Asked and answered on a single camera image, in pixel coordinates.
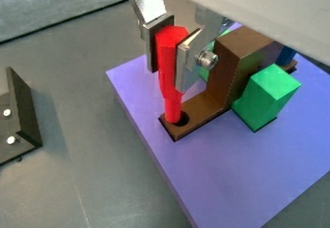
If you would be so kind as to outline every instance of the green cube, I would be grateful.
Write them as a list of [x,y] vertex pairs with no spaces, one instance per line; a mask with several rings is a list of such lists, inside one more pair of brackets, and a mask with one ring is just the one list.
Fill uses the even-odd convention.
[[233,109],[253,131],[277,116],[303,84],[276,64],[257,72],[249,80]]

